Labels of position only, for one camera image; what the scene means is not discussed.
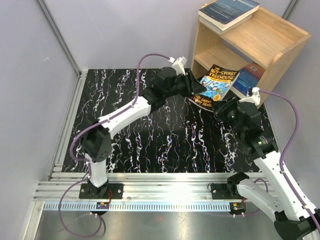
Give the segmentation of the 169-storey treehouse book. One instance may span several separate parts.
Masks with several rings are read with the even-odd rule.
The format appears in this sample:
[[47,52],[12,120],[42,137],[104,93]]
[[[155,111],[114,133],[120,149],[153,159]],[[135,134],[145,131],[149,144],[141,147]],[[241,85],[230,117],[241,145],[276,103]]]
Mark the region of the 169-storey treehouse book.
[[188,100],[199,108],[213,112],[214,104],[223,100],[239,74],[239,70],[231,70],[213,64],[209,71],[198,80],[205,90],[192,95]]

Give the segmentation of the blue orange sunset book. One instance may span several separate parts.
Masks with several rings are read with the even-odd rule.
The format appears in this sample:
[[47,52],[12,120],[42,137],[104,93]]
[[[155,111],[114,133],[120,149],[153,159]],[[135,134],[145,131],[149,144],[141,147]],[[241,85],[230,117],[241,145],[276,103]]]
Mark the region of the blue orange sunset book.
[[231,87],[231,90],[239,97],[247,96],[249,88],[254,88],[258,85],[261,77],[265,73],[265,69],[255,62],[248,63],[239,70],[239,75]]

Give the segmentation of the red comic book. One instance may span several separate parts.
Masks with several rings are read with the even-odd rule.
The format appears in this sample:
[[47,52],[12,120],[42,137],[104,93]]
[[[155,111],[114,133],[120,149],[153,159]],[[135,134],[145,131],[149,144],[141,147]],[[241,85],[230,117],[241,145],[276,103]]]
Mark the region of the red comic book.
[[242,20],[239,21],[238,23],[235,23],[235,24],[233,24],[232,26],[227,27],[227,28],[224,28],[224,29],[220,29],[218,26],[216,26],[216,25],[214,25],[213,23],[211,23],[210,21],[204,19],[202,16],[199,17],[199,21],[200,21],[203,25],[205,25],[206,27],[208,27],[209,29],[211,29],[213,32],[215,32],[216,34],[221,35],[221,34],[223,34],[223,33],[228,32],[229,30],[237,27],[238,25],[244,23],[245,21],[251,19],[252,16],[253,16],[253,14],[245,17],[244,19],[242,19]]

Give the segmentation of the grey-blue Nineteen Eighty-Four book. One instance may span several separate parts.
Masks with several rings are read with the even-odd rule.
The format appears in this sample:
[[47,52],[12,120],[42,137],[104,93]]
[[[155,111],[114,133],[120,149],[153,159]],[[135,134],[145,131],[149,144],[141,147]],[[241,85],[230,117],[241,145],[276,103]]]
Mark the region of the grey-blue Nineteen Eighty-Four book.
[[252,17],[260,7],[254,0],[214,0],[198,11],[198,15],[221,31]]

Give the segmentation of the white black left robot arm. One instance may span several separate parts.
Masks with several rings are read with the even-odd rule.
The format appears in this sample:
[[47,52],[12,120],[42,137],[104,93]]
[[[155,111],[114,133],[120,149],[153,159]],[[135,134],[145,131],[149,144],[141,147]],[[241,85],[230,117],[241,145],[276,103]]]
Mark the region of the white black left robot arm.
[[95,121],[81,139],[88,164],[84,193],[90,199],[101,199],[109,193],[106,165],[116,134],[161,108],[167,98],[176,95],[188,98],[205,91],[206,87],[191,72],[177,73],[172,67],[164,67],[156,75],[153,84],[142,90],[137,99]]

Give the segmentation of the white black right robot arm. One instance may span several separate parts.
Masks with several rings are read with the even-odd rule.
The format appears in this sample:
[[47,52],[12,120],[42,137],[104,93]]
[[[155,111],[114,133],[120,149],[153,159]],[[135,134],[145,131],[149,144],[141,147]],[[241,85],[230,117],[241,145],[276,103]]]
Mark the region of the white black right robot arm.
[[241,150],[254,159],[276,197],[257,186],[244,172],[227,179],[226,192],[233,199],[251,201],[270,218],[283,240],[318,240],[320,210],[294,180],[274,139],[262,130],[256,104],[249,98],[232,97],[216,102],[213,112],[232,128]]

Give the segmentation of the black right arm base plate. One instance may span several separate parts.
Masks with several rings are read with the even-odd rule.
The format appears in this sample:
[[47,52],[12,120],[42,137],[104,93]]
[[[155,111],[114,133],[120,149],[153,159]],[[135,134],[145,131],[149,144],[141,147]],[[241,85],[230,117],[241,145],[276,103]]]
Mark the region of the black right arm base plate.
[[213,200],[243,200],[235,185],[229,183],[209,183],[207,189]]

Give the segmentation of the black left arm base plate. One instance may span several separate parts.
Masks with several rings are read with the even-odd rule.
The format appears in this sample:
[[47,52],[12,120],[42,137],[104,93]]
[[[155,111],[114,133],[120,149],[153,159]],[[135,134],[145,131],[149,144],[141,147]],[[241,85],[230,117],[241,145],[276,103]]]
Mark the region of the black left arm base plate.
[[102,187],[95,187],[90,182],[80,186],[79,198],[88,200],[109,199],[121,200],[124,193],[124,184],[108,183]]

